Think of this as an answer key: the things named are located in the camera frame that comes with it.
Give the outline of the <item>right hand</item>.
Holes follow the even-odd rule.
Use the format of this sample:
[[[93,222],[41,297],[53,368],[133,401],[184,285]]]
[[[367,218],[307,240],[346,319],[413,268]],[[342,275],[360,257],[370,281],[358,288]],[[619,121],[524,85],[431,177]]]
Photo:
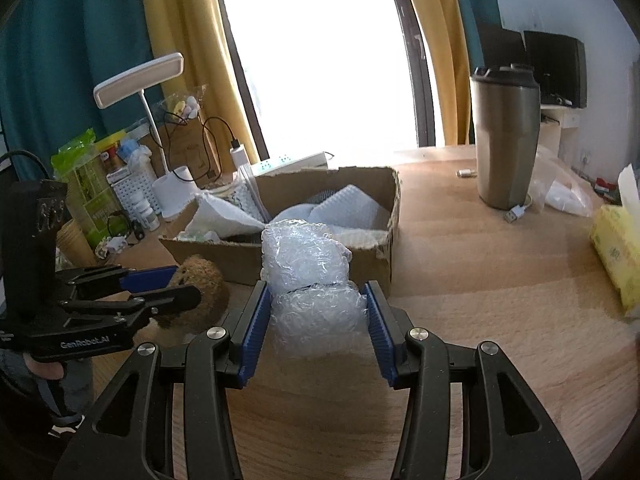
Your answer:
[[[60,362],[39,362],[28,353],[23,354],[23,359],[28,370],[42,379],[61,380],[65,376],[65,368]]]

